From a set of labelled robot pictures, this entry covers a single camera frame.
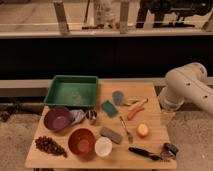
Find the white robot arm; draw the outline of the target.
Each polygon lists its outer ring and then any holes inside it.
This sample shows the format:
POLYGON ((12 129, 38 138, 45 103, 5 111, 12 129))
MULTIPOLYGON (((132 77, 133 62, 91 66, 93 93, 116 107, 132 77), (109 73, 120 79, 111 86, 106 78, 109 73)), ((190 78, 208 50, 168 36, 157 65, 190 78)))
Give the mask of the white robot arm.
POLYGON ((158 95, 165 110, 176 111, 186 99, 213 116, 213 88, 207 86, 206 68, 198 62, 174 68, 165 75, 166 86, 158 95))

